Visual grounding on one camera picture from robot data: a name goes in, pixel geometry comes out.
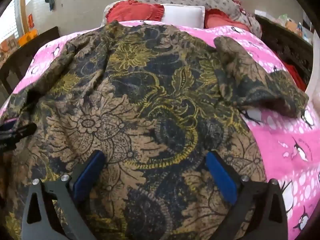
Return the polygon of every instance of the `red cloth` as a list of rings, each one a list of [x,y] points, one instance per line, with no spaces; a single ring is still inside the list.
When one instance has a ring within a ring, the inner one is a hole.
[[[285,63],[276,52],[274,52],[274,54],[277,55],[277,57],[279,58],[279,60],[281,60],[282,64],[285,66],[285,68],[287,69],[287,71],[290,73],[290,75],[292,76],[294,82],[296,83],[297,87],[300,88],[303,92],[306,91],[307,89],[307,85],[304,83],[304,81],[302,80],[302,78],[299,76],[298,71],[296,70],[296,68],[294,67],[294,65],[290,65]]]
[[[142,3],[135,0],[126,0],[116,3],[107,13],[107,22],[133,20],[161,21],[164,7],[161,4]]]
[[[231,20],[227,14],[218,9],[211,9],[205,11],[204,28],[208,29],[224,25],[231,25],[248,32],[250,31],[245,24]]]

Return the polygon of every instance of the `orange object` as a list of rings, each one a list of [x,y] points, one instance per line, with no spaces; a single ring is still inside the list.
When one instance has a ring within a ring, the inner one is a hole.
[[[4,40],[4,41],[1,42],[1,44],[0,44],[0,49],[1,49],[3,52],[8,52],[8,51],[9,51],[9,46],[8,46],[7,40]]]
[[[298,25],[297,25],[296,23],[287,21],[287,22],[285,23],[285,27],[286,27],[288,30],[290,30],[290,31],[292,31],[292,32],[294,32],[294,33],[297,33],[297,27],[298,27]]]
[[[24,44],[26,44],[28,41],[31,41],[32,39],[34,39],[36,36],[38,36],[38,30],[34,29],[28,33],[26,33],[25,35],[23,35],[19,40],[18,43],[20,46],[23,46]]]
[[[32,14],[30,14],[30,15],[28,16],[28,25],[29,25],[29,29],[32,29],[32,28],[35,26],[35,24],[34,24],[34,22],[33,22],[33,16],[32,16]]]

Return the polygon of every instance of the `window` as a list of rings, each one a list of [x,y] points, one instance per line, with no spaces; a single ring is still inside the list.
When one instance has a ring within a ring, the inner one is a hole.
[[[14,0],[11,1],[0,17],[0,42],[10,37],[12,34],[14,34],[16,38],[19,36]]]

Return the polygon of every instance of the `pink blanket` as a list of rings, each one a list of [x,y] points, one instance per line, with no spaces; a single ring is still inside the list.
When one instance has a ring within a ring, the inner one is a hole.
[[[127,21],[125,26],[142,23],[164,24],[153,21]],[[276,55],[256,36],[232,26],[213,29],[197,29],[177,26],[181,31],[198,37],[214,47],[217,36],[228,36],[241,44],[268,73],[286,70]],[[43,46],[34,59],[25,77],[13,93],[33,83],[60,54],[60,49],[70,39],[88,31],[73,33],[51,41]],[[3,114],[8,100],[0,109]],[[243,118],[257,140],[265,165],[268,180],[276,178],[283,190],[288,217],[289,240],[293,240],[304,228],[311,216],[320,194],[320,121],[311,104],[304,115],[290,119],[267,109],[252,109],[243,112]]]

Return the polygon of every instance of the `red ruffled pillow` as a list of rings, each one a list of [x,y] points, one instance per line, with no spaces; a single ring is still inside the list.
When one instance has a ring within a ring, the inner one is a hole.
[[[227,14],[218,9],[211,9],[205,11],[204,28],[209,29],[224,25],[231,25],[248,32],[250,31],[247,25],[231,20]]]
[[[161,21],[164,7],[161,4],[142,3],[136,0],[126,0],[116,3],[107,13],[107,23],[133,20]]]

